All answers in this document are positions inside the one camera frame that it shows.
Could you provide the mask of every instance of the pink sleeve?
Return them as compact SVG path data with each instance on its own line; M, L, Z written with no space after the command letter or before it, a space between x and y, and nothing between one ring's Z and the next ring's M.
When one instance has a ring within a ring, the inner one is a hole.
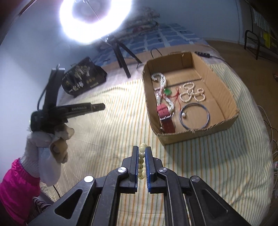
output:
M39 181L39 178L27 173L17 159L0 184L2 204L8 214L21 225L28 218L33 196L37 197L40 194Z

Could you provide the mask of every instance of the bed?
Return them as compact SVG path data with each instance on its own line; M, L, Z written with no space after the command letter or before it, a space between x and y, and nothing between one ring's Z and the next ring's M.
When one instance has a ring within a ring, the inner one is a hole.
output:
M219 56L204 40L178 24L155 27L123 42L142 62L151 59L153 47L162 55L204 51ZM56 184L61 195L87 175L107 175L121 165L123 158L131 156L133 145L146 143L165 167L183 177L199 175L251 225L260 224L268 212L273 187L269 136L250 92L229 66L205 59L234 95L240 109L234 125L164 147L150 128L141 79L143 66L137 68L130 60L131 79L127 79L109 48L93 61L107 71L107 82L76 98L65 94L60 104L103 102L106 109L69 120L75 134L68 141L69 160ZM51 199L58 199L52 187L41 187ZM149 194L145 179L138 181L135 195L121 195L118 225L165 225L162 195Z

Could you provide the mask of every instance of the striped tablecloth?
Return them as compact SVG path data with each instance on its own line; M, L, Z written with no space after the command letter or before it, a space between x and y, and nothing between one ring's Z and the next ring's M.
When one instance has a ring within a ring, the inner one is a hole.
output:
M87 175L106 175L131 156L133 145L146 143L165 167L183 177L199 175L251 225L259 225L273 186L268 133L240 78L224 64L211 68L233 92L239 118L226 131L165 147L150 128L141 79L68 102L103 102L106 109L69 120L75 134L68 141L69 160L56 185L59 193ZM52 187L44 191L57 200ZM121 195L118 225L165 225L162 195L149 194L146 180L139 180L135 195Z

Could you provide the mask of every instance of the white wall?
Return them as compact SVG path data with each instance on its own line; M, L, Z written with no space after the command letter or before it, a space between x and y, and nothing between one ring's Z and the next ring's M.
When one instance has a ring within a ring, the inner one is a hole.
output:
M24 153L31 113L51 68L70 68L97 51L65 37L61 0L37 0L11 27L0 45L0 181Z
M160 13L161 23L178 23L207 39L237 42L242 37L240 6L243 0L137 0Z

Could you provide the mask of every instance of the person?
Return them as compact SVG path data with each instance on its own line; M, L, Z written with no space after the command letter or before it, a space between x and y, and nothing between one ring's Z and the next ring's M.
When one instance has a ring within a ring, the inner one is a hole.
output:
M40 195L39 174L39 147L49 148L58 153L53 144L57 141L69 139L74 133L72 128L66 125L60 128L55 135L45 132L32 132L27 137L23 156L12 163L11 169L5 174L0 184L0 225L23 226L30 219L31 210L36 206L38 212L50 206L35 197ZM67 162L67 145L62 153L61 163Z

